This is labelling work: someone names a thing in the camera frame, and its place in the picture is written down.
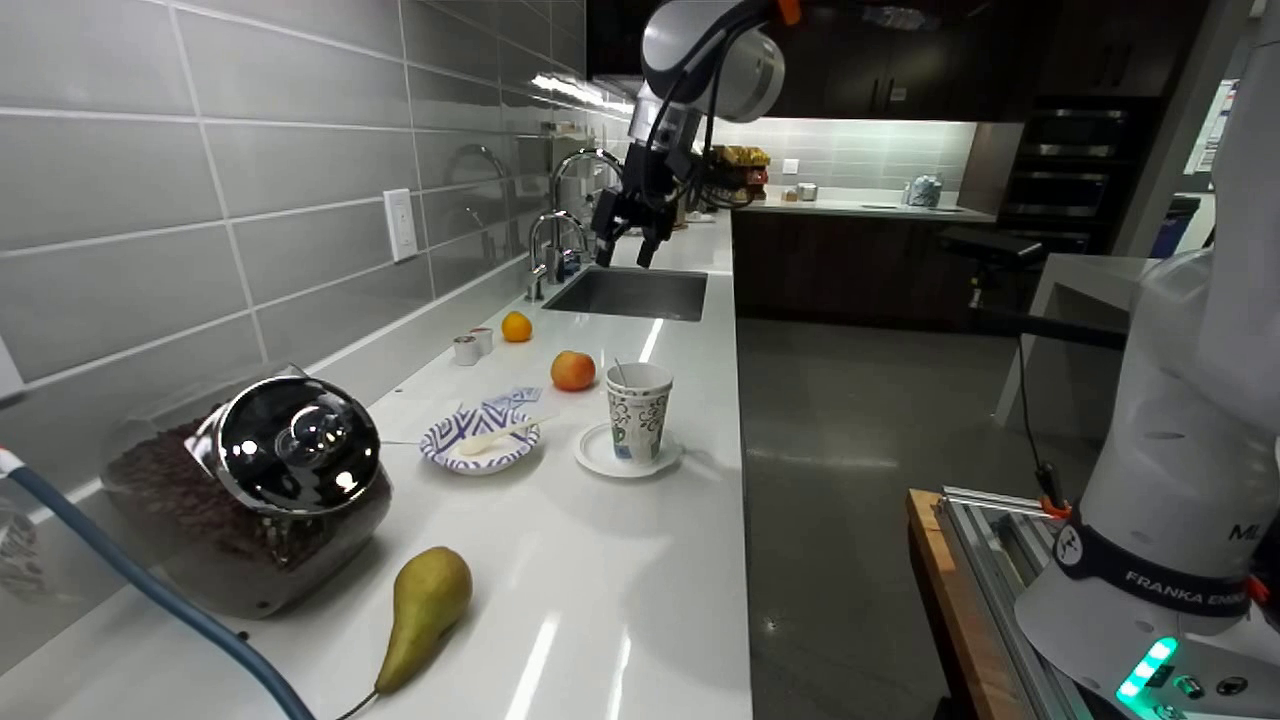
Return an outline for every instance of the wooden board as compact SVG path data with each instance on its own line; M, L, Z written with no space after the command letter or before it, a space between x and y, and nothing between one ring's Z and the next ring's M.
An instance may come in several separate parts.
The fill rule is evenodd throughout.
M1005 652L1001 629L935 516L939 505L943 498L935 492L908 492L914 541L923 549L921 594L933 594L949 632L935 636L935 643L952 643L979 720L1032 720L1032 704Z

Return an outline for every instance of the green light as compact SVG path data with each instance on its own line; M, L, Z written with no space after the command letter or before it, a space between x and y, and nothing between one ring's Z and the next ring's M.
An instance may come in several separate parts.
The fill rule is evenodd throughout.
M1160 664L1141 661L1128 677L1136 677L1136 679L1146 679L1146 685L1149 685L1149 679L1157 677L1157 668L1160 668Z
M1166 668L1166 664L1174 664L1174 657L1176 657L1176 636L1160 636L1149 652L1146 652L1146 661L1136 661L1133 664L1133 671L1125 677L1125 685L1117 690L1117 700L1133 712L1133 718L1141 718L1141 720L1157 720L1160 718L1160 700L1149 692L1149 685L1153 685L1153 677Z
M1128 700L1136 700L1136 692L1146 692L1146 690L1136 679L1125 679L1117 698L1119 698L1119 704L1128 704Z
M1176 652L1176 636L1160 636L1149 652L1149 661L1166 664Z

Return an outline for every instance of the cable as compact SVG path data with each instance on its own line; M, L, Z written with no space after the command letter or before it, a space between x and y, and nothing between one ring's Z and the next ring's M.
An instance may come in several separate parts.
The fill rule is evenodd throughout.
M717 134L717 109L722 109L726 56L730 56L730 47L717 54L713 101L707 101L707 134L703 134L703 162L713 156L713 134Z
M668 122L674 101L681 95L683 81L693 78L683 64L690 64L713 35L717 35L717 30L713 30L707 35L700 35L700 40L681 56L681 64L674 64L674 70L681 70L681 78L677 78L674 94L663 94L663 106L657 109L657 118L651 118L651 123L649 123L645 152L651 152L657 130Z
M1038 427L1032 427L1032 394L1027 394L1027 350L1024 350L1024 336L1014 336L1014 346L1015 346L1015 386L1019 386L1019 409L1024 409L1024 439L1027 439L1027 449L1032 449L1038 486L1041 486L1041 492L1046 492L1046 502L1050 502L1051 508L1069 508L1069 505L1064 505L1064 492L1060 492L1060 486L1056 486L1051 464L1046 464L1046 458L1041 458L1041 439L1038 439Z
M112 566L138 594L144 594L154 605L184 622L194 632L202 632L209 643L229 652L247 677L258 677L289 720L318 720L308 704L298 698L298 690L264 661L251 643L244 643L236 632L229 632L222 622L187 605L177 590L157 579L149 568L140 568L109 531L101 531L77 505L66 502L46 475L24 469L14 453L0 453L0 482L14 482L27 498L35 498L58 522L66 522L105 566Z

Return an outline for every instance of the gray tile wall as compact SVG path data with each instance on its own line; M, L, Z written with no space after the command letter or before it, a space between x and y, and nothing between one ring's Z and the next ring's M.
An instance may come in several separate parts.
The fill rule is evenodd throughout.
M503 269L546 204L549 123L623 123L527 95L581 70L583 0L0 6L0 336L32 386L0 446L80 489L130 421ZM407 266L385 189L415 197ZM112 590L58 576L91 579L54 590L42 626L0 605L22 629L0 671Z
M976 123L952 122L758 122L717 123L726 145L759 145L772 156L770 182L814 182L823 189L904 189L933 173L943 194L966 182Z

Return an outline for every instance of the wall outlet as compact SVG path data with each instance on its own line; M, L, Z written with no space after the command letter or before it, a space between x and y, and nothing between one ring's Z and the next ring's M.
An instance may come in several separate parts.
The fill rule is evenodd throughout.
M24 376L16 371L14 355L8 355L8 346L0 336L0 405L5 402L16 402L24 394Z
M415 247L415 224L413 224L407 189L387 189L385 194L385 215L387 215L391 266L413 262L422 247Z

